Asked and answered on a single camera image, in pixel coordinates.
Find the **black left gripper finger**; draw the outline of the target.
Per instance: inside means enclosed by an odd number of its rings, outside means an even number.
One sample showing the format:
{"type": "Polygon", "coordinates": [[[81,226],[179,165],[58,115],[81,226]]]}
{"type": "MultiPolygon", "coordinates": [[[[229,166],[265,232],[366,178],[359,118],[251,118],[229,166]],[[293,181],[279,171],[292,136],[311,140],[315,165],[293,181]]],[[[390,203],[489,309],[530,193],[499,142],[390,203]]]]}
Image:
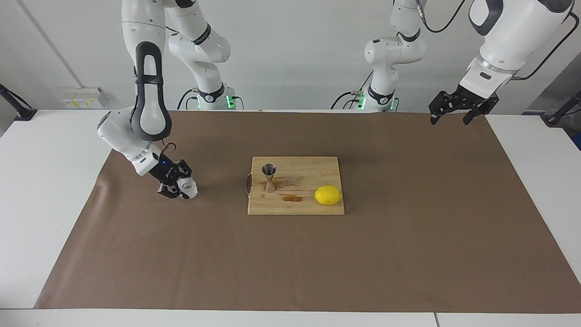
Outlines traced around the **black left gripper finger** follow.
{"type": "Polygon", "coordinates": [[[436,97],[428,105],[430,111],[430,123],[432,125],[437,124],[438,120],[442,118],[445,114],[453,113],[458,110],[458,94],[447,93],[446,91],[440,91],[436,97]]]}
{"type": "Polygon", "coordinates": [[[471,108],[463,117],[463,124],[468,125],[471,121],[481,115],[488,114],[488,104],[481,104],[471,108]]]}

